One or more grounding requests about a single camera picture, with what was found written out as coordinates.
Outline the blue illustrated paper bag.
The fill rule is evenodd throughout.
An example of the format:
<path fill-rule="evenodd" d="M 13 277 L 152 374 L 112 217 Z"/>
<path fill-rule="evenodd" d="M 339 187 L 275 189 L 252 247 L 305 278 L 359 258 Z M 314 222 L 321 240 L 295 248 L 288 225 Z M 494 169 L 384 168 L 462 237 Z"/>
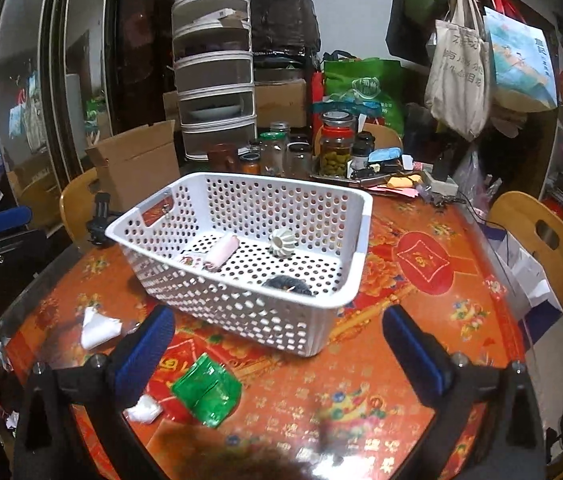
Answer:
<path fill-rule="evenodd" d="M 544 33 L 494 10 L 484 12 L 493 52 L 496 103 L 517 113 L 557 108 L 555 73 Z"/>

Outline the green foil packet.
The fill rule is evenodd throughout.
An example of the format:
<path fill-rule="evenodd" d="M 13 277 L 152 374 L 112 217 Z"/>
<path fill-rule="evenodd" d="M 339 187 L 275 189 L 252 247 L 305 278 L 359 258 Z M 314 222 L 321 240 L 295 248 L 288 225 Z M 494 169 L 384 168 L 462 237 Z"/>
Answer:
<path fill-rule="evenodd" d="M 242 398 L 242 383 L 227 368 L 202 353 L 174 383 L 171 392 L 194 419 L 218 428 Z"/>

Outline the dark grey sock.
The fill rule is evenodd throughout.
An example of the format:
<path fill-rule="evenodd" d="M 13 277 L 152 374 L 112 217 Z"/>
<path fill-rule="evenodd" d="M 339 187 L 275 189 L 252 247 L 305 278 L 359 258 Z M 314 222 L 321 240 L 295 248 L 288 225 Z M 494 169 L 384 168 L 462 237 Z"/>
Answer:
<path fill-rule="evenodd" d="M 287 275 L 277 275 L 269 278 L 263 283 L 264 287 L 281 290 L 282 292 L 292 292 L 304 296 L 312 296 L 310 286 L 298 278 Z"/>

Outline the white pink towel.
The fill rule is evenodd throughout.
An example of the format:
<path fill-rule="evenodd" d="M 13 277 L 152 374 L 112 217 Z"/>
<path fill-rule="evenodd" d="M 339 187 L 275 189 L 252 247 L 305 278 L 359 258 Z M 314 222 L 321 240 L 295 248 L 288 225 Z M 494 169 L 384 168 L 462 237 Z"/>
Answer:
<path fill-rule="evenodd" d="M 204 270 L 216 272 L 227 260 L 234 255 L 239 247 L 239 239 L 236 235 L 225 235 L 219 238 L 202 258 Z"/>

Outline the red lid pickle jar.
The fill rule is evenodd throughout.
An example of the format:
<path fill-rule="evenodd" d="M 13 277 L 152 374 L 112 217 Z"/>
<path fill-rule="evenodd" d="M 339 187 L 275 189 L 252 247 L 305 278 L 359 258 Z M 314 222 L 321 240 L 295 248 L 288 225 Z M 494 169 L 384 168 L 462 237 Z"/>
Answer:
<path fill-rule="evenodd" d="M 343 110 L 329 110 L 321 114 L 319 137 L 319 173 L 326 177 L 347 177 L 355 138 L 355 117 Z"/>

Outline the black phone stand clamp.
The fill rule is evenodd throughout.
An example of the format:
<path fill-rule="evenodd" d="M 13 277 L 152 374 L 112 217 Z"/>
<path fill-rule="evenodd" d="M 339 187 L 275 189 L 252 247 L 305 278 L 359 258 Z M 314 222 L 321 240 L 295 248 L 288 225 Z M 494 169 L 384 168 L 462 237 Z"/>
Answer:
<path fill-rule="evenodd" d="M 108 247 L 112 240 L 106 235 L 109 224 L 121 216 L 120 211 L 110 209 L 110 194 L 98 192 L 94 197 L 94 214 L 90 221 L 86 222 L 88 240 L 98 247 Z"/>

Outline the green lid glass jar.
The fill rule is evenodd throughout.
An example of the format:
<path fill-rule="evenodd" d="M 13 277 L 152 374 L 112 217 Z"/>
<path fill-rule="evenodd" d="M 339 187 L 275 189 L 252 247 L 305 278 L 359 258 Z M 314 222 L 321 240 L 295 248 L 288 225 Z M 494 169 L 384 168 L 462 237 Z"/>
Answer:
<path fill-rule="evenodd" d="M 260 141 L 263 174 L 281 177 L 286 154 L 286 133 L 283 131 L 263 132 L 260 135 Z"/>

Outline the white ribbed round ornament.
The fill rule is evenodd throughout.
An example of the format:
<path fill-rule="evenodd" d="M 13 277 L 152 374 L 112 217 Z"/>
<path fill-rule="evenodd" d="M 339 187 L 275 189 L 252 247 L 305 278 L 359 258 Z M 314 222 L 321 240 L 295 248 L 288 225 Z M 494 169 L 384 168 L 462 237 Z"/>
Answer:
<path fill-rule="evenodd" d="M 288 229 L 276 229 L 270 234 L 270 252 L 276 258 L 290 258 L 295 253 L 297 240 Z"/>

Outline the grey stacked drawer unit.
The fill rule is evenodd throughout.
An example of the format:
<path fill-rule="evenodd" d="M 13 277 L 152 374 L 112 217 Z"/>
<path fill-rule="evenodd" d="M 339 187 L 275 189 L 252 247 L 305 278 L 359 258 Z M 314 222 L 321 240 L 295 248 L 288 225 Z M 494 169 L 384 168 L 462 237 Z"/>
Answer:
<path fill-rule="evenodd" d="M 171 18 L 186 158 L 221 143 L 246 150 L 257 135 L 250 0 L 175 0 Z"/>

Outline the left wooden chair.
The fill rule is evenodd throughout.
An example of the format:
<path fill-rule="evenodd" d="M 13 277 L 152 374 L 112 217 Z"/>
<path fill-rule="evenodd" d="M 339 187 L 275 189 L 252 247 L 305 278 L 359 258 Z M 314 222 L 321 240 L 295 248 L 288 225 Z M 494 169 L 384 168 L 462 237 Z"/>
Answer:
<path fill-rule="evenodd" d="M 62 224 L 73 243 L 82 252 L 86 252 L 91 246 L 86 223 L 93 218 L 95 195 L 99 188 L 97 170 L 92 168 L 70 181 L 61 192 L 59 211 Z"/>

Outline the small white ball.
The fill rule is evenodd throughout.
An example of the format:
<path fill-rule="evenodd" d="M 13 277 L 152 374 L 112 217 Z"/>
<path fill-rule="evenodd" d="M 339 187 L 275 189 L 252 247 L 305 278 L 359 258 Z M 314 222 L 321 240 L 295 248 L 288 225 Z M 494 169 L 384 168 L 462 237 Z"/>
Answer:
<path fill-rule="evenodd" d="M 124 416 L 130 422 L 150 425 L 162 414 L 162 412 L 162 406 L 152 396 L 144 393 L 133 406 L 124 411 Z"/>

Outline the brown cardboard box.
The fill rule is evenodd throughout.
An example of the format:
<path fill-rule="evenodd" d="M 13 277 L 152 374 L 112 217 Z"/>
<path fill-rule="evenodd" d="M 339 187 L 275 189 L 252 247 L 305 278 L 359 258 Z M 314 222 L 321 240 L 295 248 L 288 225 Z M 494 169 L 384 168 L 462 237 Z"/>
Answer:
<path fill-rule="evenodd" d="M 178 180 L 176 122 L 166 120 L 134 128 L 86 150 L 100 188 L 110 194 L 110 207 L 125 212 Z"/>

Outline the beige canvas tote bag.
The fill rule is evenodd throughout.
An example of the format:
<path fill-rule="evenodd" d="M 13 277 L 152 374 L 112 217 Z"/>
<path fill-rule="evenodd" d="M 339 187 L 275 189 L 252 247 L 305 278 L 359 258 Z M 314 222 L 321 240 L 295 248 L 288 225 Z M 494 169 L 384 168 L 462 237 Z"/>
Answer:
<path fill-rule="evenodd" d="M 471 142 L 489 119 L 493 87 L 492 48 L 477 0 L 455 0 L 449 19 L 435 22 L 435 36 L 425 105 Z"/>

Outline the orange small jar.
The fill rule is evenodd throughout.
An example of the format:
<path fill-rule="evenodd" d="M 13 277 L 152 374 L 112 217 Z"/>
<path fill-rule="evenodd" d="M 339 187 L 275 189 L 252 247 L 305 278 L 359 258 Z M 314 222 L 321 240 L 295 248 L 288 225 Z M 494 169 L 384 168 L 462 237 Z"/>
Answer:
<path fill-rule="evenodd" d="M 245 153 L 239 156 L 243 174 L 260 174 L 261 156 L 259 153 Z"/>

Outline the right wooden chair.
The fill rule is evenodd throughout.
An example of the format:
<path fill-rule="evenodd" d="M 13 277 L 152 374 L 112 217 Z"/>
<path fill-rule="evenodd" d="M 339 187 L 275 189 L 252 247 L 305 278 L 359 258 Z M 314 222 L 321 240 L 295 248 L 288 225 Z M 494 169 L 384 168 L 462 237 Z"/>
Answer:
<path fill-rule="evenodd" d="M 533 196 L 519 191 L 499 196 L 487 220 L 513 234 L 543 266 L 563 308 L 563 220 Z"/>

